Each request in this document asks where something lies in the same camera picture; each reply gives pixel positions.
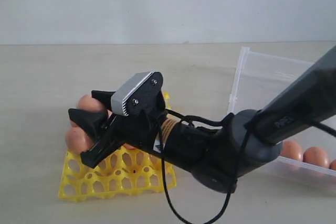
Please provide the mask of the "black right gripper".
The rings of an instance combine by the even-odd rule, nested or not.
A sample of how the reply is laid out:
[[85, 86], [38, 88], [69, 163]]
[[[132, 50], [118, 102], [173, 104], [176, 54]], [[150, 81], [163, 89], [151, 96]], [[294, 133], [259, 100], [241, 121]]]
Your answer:
[[71, 127], [81, 128], [93, 141], [92, 148], [80, 154], [81, 162], [89, 168], [95, 168], [125, 143], [148, 154], [160, 156], [160, 150], [156, 148], [160, 144], [158, 127], [167, 120], [167, 112], [146, 114], [142, 111], [136, 116], [116, 115], [106, 130], [112, 115], [113, 94], [113, 91], [100, 90], [93, 90], [89, 94], [101, 102], [106, 111], [89, 112], [78, 109], [77, 105], [68, 110]]

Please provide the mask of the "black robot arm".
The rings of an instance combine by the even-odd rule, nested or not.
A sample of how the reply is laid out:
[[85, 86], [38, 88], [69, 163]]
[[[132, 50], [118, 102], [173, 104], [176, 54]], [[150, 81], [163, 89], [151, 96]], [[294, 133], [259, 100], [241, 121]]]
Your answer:
[[204, 186], [233, 193], [237, 179], [275, 160], [283, 141], [335, 115], [335, 49], [330, 49], [261, 110], [230, 113], [220, 121], [181, 115], [165, 107], [163, 75], [139, 72], [117, 91], [92, 91], [107, 112], [69, 109], [69, 118], [92, 139], [80, 154], [95, 168], [129, 144], [189, 173]]

